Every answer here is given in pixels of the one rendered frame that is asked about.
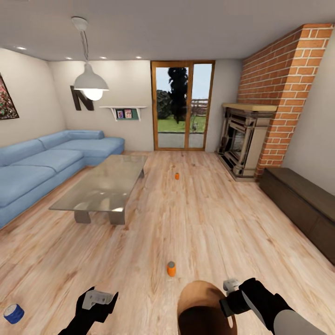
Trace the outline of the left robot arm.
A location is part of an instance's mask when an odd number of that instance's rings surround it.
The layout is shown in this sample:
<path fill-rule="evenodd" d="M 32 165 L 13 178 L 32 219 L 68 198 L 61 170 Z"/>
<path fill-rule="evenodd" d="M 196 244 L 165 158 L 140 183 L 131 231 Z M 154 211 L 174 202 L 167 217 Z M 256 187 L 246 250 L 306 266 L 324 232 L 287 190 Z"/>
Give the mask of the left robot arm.
<path fill-rule="evenodd" d="M 76 302 L 76 313 L 66 329 L 58 335 L 86 335 L 94 322 L 104 323 L 108 314 L 112 314 L 118 298 L 113 294 L 90 289 Z"/>

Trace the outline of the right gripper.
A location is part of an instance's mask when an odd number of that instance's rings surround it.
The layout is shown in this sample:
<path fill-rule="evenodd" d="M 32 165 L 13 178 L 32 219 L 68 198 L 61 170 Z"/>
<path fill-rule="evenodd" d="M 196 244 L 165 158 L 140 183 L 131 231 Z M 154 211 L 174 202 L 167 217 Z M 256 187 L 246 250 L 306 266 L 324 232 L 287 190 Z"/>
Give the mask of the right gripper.
<path fill-rule="evenodd" d="M 242 314 L 243 312 L 246 312 L 248 310 L 243 310 L 238 303 L 236 302 L 236 290 L 229 294 L 227 297 L 219 300 L 219 303 L 221 305 L 221 309 L 225 315 L 225 317 L 230 317 L 235 314 Z"/>

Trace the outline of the trash can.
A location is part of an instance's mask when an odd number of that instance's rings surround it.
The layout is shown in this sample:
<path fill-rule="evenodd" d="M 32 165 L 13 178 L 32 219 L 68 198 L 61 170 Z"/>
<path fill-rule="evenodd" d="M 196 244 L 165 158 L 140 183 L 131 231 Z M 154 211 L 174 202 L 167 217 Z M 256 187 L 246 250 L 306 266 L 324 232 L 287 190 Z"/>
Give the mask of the trash can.
<path fill-rule="evenodd" d="M 237 335 L 235 315 L 230 327 L 219 303 L 225 296 L 214 284 L 197 280 L 188 284 L 177 302 L 178 335 Z"/>

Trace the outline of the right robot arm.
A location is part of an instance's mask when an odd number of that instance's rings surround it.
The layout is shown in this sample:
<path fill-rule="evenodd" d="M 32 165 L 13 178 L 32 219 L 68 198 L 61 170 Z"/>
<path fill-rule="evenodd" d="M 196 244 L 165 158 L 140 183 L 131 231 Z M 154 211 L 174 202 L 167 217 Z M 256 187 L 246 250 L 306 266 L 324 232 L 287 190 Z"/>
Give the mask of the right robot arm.
<path fill-rule="evenodd" d="M 269 292 L 260 281 L 237 278 L 223 281 L 227 297 L 219 300 L 225 317 L 252 309 L 273 335 L 327 335 L 295 312 L 278 293 Z M 236 290 L 237 289 L 237 290 Z"/>

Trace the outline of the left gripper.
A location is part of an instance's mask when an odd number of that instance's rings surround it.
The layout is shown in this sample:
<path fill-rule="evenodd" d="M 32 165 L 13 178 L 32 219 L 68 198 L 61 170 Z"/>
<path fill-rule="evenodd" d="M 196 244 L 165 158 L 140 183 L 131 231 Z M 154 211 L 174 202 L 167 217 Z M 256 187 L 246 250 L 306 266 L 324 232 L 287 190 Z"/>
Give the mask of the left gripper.
<path fill-rule="evenodd" d="M 113 296 L 113 300 L 107 305 L 95 304 L 90 310 L 82 308 L 86 292 L 81 295 L 76 302 L 76 313 L 72 321 L 80 321 L 85 328 L 85 335 L 94 322 L 104 323 L 108 314 L 112 314 L 118 298 L 118 292 Z"/>

